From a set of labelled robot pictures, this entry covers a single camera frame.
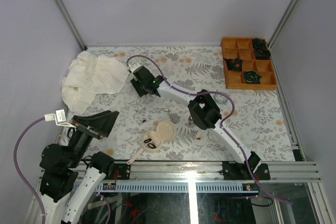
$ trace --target purple cable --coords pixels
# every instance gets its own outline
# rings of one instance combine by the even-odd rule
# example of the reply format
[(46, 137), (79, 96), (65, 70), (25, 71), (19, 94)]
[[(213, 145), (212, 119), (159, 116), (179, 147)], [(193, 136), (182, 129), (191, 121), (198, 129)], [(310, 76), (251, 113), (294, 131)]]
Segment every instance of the purple cable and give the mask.
[(105, 201), (105, 203), (106, 203), (106, 205), (107, 205), (107, 208), (109, 209), (109, 215), (107, 216), (107, 220), (106, 220), (106, 222), (105, 222), (105, 224), (108, 224), (109, 221), (110, 221), (110, 217), (111, 217), (111, 207), (110, 207), (110, 203), (109, 203), (109, 201), (108, 201), (102, 194), (98, 193), (97, 196), (100, 196), (100, 197)]
[(205, 94), (220, 94), (222, 96), (224, 96), (225, 98), (227, 98), (230, 102), (231, 102), (231, 105), (232, 105), (232, 110), (231, 110), (231, 113), (225, 117), (224, 119), (221, 120), (221, 129), (234, 141), (234, 143), (238, 146), (238, 148), (241, 150), (243, 156), (244, 156), (244, 159), (245, 159), (245, 163), (246, 163), (246, 166), (247, 166), (247, 169), (248, 169), (248, 172), (250, 173), (250, 176), (251, 178), (253, 179), (253, 181), (256, 183), (256, 185), (260, 188), (260, 190), (262, 190), (268, 197), (272, 198), (272, 199), (276, 199), (277, 201), (279, 202), (282, 202), (282, 203), (285, 203), (285, 204), (290, 204), (292, 205), (293, 204), (293, 201), (289, 200), (289, 199), (285, 199), (285, 198), (282, 198), (282, 197), (279, 197), (279, 196), (274, 196), (272, 194), (270, 194), (268, 191), (266, 191), (261, 185), (260, 183), (257, 181), (257, 179), (254, 177), (253, 175), (253, 172), (251, 171), (251, 167), (249, 166), (248, 164), (248, 158), (247, 158), (247, 155), (244, 151), (244, 149), (240, 146), (240, 144), (234, 139), (234, 137), (223, 127), (223, 123), (226, 119), (228, 119), (230, 116), (232, 116), (232, 114), (234, 113), (235, 111), (235, 104), (233, 102), (233, 100), (227, 95), (227, 94), (224, 94), (224, 93), (221, 93), (221, 92), (217, 92), (217, 91), (209, 91), (209, 92), (203, 92), (203, 93), (197, 93), (197, 94), (191, 94), (191, 93), (188, 93), (188, 92), (185, 92), (183, 90), (180, 90), (176, 87), (174, 87), (173, 85), (171, 85), (168, 81), (167, 81), (167, 78), (164, 76), (161, 68), (158, 66), (158, 64), (156, 64), (156, 62), (154, 60), (152, 60), (151, 58), (149, 58), (148, 56), (144, 56), (144, 55), (134, 55), (130, 58), (128, 58), (127, 62), (126, 62), (126, 65), (127, 67), (129, 68), (129, 61), (132, 59), (132, 58), (135, 58), (135, 57), (141, 57), (141, 58), (145, 58), (149, 61), (151, 61), (155, 66), (156, 68), (159, 70), (161, 76), (163, 77), (163, 80), (174, 90), (178, 91), (178, 92), (181, 92), (183, 94), (188, 94), (188, 95), (192, 95), (192, 96), (198, 96), (198, 95), (205, 95)]
[(25, 178), (25, 176), (22, 174), (20, 168), (19, 168), (19, 164), (17, 163), (17, 149), (19, 147), (19, 144), (23, 138), (23, 136), (27, 133), (27, 131), (33, 127), (35, 124), (37, 124), (38, 122), (41, 122), (44, 120), (43, 118), (40, 118), (38, 120), (36, 120), (35, 122), (31, 123), (28, 127), (25, 128), (25, 130), (21, 133), (20, 137), (18, 138), (18, 140), (16, 141), (15, 147), (14, 147), (14, 153), (13, 153), (13, 159), (14, 159), (14, 165), (16, 168), (17, 173), (19, 174), (19, 176), (21, 177), (21, 179), (23, 180), (23, 182), (28, 186), (29, 190), (34, 194), (38, 204), (40, 205), (41, 208), (41, 212), (42, 212), (42, 224), (46, 223), (46, 212), (44, 210), (44, 206), (42, 203), (41, 198), (38, 196), (37, 192), (35, 192), (34, 188), (32, 187), (32, 185), (28, 182), (28, 180)]

